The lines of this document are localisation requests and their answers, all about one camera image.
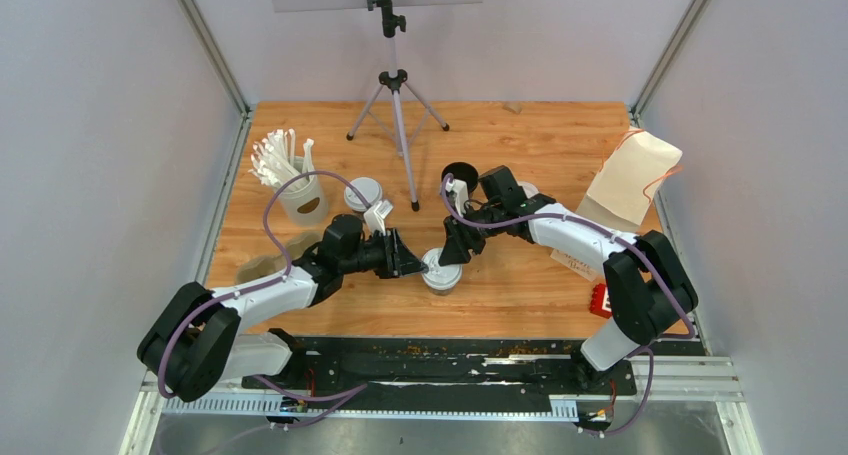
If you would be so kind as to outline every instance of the tripod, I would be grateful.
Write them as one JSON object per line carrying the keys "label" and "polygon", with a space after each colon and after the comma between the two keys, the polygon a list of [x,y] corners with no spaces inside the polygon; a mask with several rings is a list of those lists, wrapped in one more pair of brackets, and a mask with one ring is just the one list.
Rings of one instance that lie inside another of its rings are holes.
{"label": "tripod", "polygon": [[[398,28],[400,28],[401,32],[406,32],[406,18],[402,15],[395,15],[392,6],[392,0],[368,0],[368,10],[373,11],[374,7],[380,7],[380,11],[383,16],[383,36],[386,37],[388,49],[389,49],[389,70],[386,72],[382,72],[378,77],[379,84],[377,85],[374,93],[371,94],[371,97],[368,99],[368,102],[365,104],[365,108],[362,109],[362,113],[359,114],[359,117],[356,119],[356,122],[353,124],[353,128],[347,133],[347,139],[353,140],[353,136],[356,134],[356,130],[359,129],[359,126],[362,124],[362,121],[365,120],[366,115],[371,115],[380,125],[380,127],[386,131],[389,135],[392,136],[392,139],[395,141],[395,148],[397,149],[398,155],[403,157],[403,164],[406,167],[406,178],[409,181],[409,198],[412,202],[412,210],[418,211],[421,206],[418,203],[418,194],[415,191],[415,178],[412,173],[412,165],[409,162],[409,144],[411,144],[415,137],[418,136],[418,133],[421,131],[421,128],[424,126],[424,122],[427,121],[427,118],[432,115],[433,118],[439,122],[439,125],[442,127],[442,130],[448,131],[450,130],[450,125],[439,115],[439,113],[430,105],[424,97],[416,90],[410,83],[407,81],[407,73],[406,70],[402,70],[398,68],[397,62],[397,46],[395,45],[395,33]],[[406,129],[404,128],[403,122],[403,108],[400,104],[400,87],[406,86],[410,92],[424,105],[424,108],[427,109],[427,112],[424,114],[424,118],[421,119],[421,122],[418,124],[418,128],[415,130],[415,133],[412,134],[412,138],[407,140],[406,138]],[[380,95],[380,92],[383,91],[383,87],[387,87],[392,92],[392,109],[394,115],[394,125],[395,131],[392,132],[388,127],[380,121],[373,113],[371,113],[371,106],[374,105],[374,101],[377,100],[377,96]]]}

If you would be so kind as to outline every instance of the wooden table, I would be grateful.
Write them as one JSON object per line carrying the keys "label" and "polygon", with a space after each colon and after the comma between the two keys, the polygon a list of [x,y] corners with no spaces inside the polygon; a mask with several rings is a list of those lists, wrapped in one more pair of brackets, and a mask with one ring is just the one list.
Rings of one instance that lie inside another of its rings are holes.
{"label": "wooden table", "polygon": [[[362,106],[361,102],[259,105],[207,286],[231,285],[241,264],[275,253],[262,229],[262,212],[272,192],[247,170],[253,142],[277,128],[297,130],[299,144],[314,139],[317,168],[348,179],[377,179],[395,204],[388,223],[422,256],[444,245],[442,220],[447,212],[438,187],[448,163],[469,162],[481,173],[507,165],[518,180],[535,184],[574,210],[601,158],[629,126],[622,103],[525,103],[518,115],[500,103],[435,103],[451,130],[443,132],[430,119],[410,147],[421,201],[421,211],[415,213],[409,205],[403,160],[373,119],[366,119],[354,141],[345,140]],[[377,103],[373,111],[391,124],[390,105]],[[404,104],[410,132],[423,113],[417,102]],[[322,186],[331,208],[324,224],[314,228],[321,232],[333,215],[349,213],[342,185],[327,178]],[[272,212],[271,227],[283,241],[304,230],[288,221],[282,207]],[[642,230],[659,228],[652,208]],[[448,296],[431,294],[419,276],[379,280],[373,273],[353,274],[329,300],[275,317],[253,331],[281,327],[295,335],[586,338],[605,321],[587,311],[592,285],[552,260],[550,249],[503,235],[490,239],[485,252],[464,266],[460,284]]]}

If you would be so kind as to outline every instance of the brown paper bag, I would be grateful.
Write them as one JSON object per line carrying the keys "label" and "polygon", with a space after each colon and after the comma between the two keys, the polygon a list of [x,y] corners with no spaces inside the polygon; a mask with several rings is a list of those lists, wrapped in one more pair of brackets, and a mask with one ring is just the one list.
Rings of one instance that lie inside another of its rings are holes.
{"label": "brown paper bag", "polygon": [[664,177],[682,155],[674,145],[630,127],[575,213],[616,230],[635,232]]}

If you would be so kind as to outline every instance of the robotic arm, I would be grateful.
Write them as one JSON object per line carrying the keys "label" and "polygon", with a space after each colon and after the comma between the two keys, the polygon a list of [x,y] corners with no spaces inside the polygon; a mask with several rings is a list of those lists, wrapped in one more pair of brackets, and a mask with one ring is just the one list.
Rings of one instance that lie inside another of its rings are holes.
{"label": "robotic arm", "polygon": [[[584,385],[604,378],[618,361],[642,345],[661,336],[680,316],[657,280],[645,281],[648,267],[618,241],[635,246],[660,275],[684,312],[698,305],[698,296],[680,260],[665,235],[651,231],[639,236],[600,227],[604,236],[590,226],[597,224],[580,217],[553,198],[537,194],[528,198],[507,167],[492,169],[479,179],[487,201],[478,209],[467,203],[466,183],[448,184],[448,196],[462,218],[486,228],[468,226],[448,216],[444,220],[446,241],[439,265],[463,264],[471,254],[480,254],[486,239],[508,233],[530,243],[565,252],[592,269],[603,272],[609,291],[612,318],[587,339],[573,358],[577,377]],[[545,214],[533,218],[534,214]],[[519,217],[523,222],[512,223]]]}
{"label": "robotic arm", "polygon": [[357,217],[335,217],[321,241],[294,260],[287,276],[281,271],[212,290],[197,282],[183,285],[142,340],[138,359],[157,372],[180,323],[213,294],[234,294],[198,315],[194,328],[180,335],[167,360],[165,383],[191,402],[219,380],[282,374],[296,381],[305,352],[293,337],[279,329],[261,335],[241,332],[280,313],[321,303],[341,288],[349,273],[373,271],[379,278],[399,278],[425,271],[427,266],[403,244],[397,230],[382,223],[391,209],[386,203],[366,213],[372,228],[368,239]]}

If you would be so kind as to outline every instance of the white lid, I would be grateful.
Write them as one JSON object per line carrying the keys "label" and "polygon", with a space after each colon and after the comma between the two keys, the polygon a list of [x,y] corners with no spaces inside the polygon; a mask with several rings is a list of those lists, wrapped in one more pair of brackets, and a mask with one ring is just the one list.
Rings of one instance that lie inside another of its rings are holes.
{"label": "white lid", "polygon": [[[350,182],[357,190],[362,192],[362,195],[368,200],[368,203],[373,204],[383,198],[383,187],[373,178],[359,177]],[[345,188],[345,203],[348,207],[357,212],[364,212],[365,205],[362,200],[353,193],[350,187]]]}
{"label": "white lid", "polygon": [[518,182],[518,186],[524,189],[524,195],[526,195],[527,198],[539,193],[539,189],[536,188],[536,185],[533,185],[530,182]]}
{"label": "white lid", "polygon": [[424,278],[424,283],[433,290],[450,290],[462,277],[462,265],[439,265],[439,257],[442,255],[441,248],[433,248],[424,254],[422,262],[427,264],[430,269],[427,273],[421,274]]}

